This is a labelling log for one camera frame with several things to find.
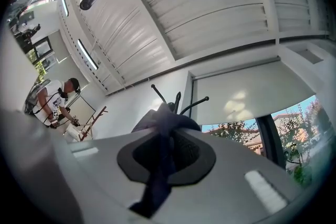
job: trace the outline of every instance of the sky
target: sky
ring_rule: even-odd
[[[313,95],[312,97],[300,102],[299,104],[301,104],[301,107],[302,107],[302,112],[304,114],[305,110],[307,109],[307,107],[309,106],[309,104],[312,102],[312,101],[315,101],[316,100],[316,96]],[[288,113],[297,113],[299,112],[299,107],[298,107],[298,104],[295,104],[289,108],[287,108],[288,110]],[[283,109],[283,110],[280,110],[278,112],[275,112],[275,113],[272,113],[272,117],[275,118],[277,115],[279,114],[286,114],[286,109]],[[245,127],[250,127],[252,124],[254,124],[256,122],[255,119],[251,119],[251,120],[246,120],[245,123]],[[214,128],[218,128],[218,124],[214,124],[214,125],[203,125],[202,126],[202,132],[208,132],[212,129],[212,126]]]

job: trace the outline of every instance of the ceiling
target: ceiling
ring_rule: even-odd
[[[85,65],[106,94],[239,46],[328,34],[331,18],[324,0],[97,0],[87,11],[66,1],[67,39],[91,48],[99,69]]]

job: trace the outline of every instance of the black cap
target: black cap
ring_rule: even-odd
[[[77,92],[78,89],[79,89],[79,82],[78,82],[78,80],[75,79],[75,78],[71,78],[69,80],[72,82],[72,86],[75,89],[75,92]]]

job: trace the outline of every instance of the window frame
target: window frame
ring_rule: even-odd
[[[50,49],[47,52],[45,52],[44,54],[42,54],[41,56],[39,56],[36,47],[41,45],[44,42],[48,42],[48,45],[49,45]],[[51,43],[50,43],[50,40],[49,40],[48,37],[42,38],[39,41],[37,41],[36,43],[32,44],[30,50],[27,53],[29,53],[32,49],[34,50],[34,53],[35,53],[35,56],[36,56],[36,60],[34,62],[32,62],[33,66],[36,65],[38,62],[40,62],[41,60],[48,57],[50,54],[52,54],[54,52],[54,50],[51,47]]]

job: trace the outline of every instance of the window shade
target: window shade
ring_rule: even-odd
[[[312,96],[314,92],[282,62],[233,71],[194,82],[192,108],[199,124],[243,121],[271,114]]]

